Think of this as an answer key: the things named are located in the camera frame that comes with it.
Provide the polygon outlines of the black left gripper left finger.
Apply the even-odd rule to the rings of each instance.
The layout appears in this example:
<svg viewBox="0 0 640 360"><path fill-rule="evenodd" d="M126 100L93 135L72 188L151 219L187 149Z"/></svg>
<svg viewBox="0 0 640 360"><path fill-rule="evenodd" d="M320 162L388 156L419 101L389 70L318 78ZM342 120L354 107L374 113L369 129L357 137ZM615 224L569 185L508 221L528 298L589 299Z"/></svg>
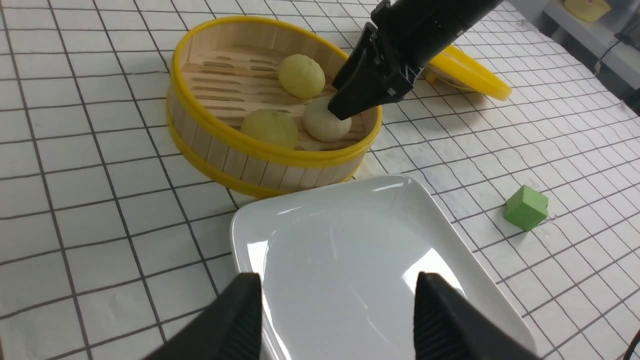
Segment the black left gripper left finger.
<svg viewBox="0 0 640 360"><path fill-rule="evenodd" d="M242 272L193 321L147 360L258 360L262 352L262 283Z"/></svg>

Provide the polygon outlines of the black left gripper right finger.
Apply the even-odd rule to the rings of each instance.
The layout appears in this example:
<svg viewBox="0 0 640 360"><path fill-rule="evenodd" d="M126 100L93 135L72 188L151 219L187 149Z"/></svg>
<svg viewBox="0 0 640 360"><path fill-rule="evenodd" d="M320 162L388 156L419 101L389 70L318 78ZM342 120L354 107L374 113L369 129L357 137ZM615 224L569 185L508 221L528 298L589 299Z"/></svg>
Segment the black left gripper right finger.
<svg viewBox="0 0 640 360"><path fill-rule="evenodd" d="M438 273L420 272L413 311L416 360L537 360Z"/></svg>

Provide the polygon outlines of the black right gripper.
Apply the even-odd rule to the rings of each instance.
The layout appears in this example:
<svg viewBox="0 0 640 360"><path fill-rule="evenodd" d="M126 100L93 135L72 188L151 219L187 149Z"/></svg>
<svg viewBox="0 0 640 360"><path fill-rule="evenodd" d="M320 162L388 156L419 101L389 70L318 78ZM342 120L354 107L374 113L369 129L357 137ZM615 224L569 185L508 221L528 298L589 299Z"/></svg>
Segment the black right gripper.
<svg viewBox="0 0 640 360"><path fill-rule="evenodd" d="M327 109L339 120L404 100L424 66L500 0L382 0L334 76Z"/></svg>

